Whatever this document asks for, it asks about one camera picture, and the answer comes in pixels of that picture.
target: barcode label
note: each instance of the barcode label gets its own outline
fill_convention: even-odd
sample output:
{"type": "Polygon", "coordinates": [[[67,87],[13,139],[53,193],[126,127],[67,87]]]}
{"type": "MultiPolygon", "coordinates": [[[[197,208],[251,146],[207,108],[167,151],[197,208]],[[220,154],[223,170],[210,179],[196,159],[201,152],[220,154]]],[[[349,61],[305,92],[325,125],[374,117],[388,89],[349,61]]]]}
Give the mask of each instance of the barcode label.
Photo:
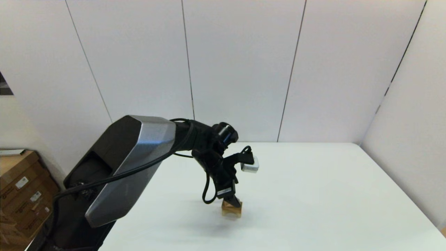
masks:
{"type": "Polygon", "coordinates": [[[28,183],[28,179],[25,177],[25,176],[23,176],[23,178],[21,178],[17,183],[16,183],[16,187],[18,188],[18,189],[20,189],[20,188],[22,188],[24,185],[26,185],[26,183],[28,183]]]}
{"type": "Polygon", "coordinates": [[[30,200],[31,200],[32,202],[36,202],[36,200],[38,200],[38,199],[40,198],[41,195],[42,195],[42,194],[41,194],[39,191],[37,191],[33,196],[31,196],[30,200]]]}

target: white tabletop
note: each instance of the white tabletop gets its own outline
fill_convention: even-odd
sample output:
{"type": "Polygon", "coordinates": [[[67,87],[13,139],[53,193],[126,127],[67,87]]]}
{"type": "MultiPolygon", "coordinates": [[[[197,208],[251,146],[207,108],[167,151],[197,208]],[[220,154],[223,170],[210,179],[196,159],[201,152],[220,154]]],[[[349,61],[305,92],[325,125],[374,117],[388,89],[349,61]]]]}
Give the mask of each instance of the white tabletop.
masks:
{"type": "Polygon", "coordinates": [[[237,166],[241,218],[223,217],[221,200],[204,204],[204,171],[172,156],[100,250],[446,251],[446,239],[357,145],[249,145],[260,169],[237,166]]]}

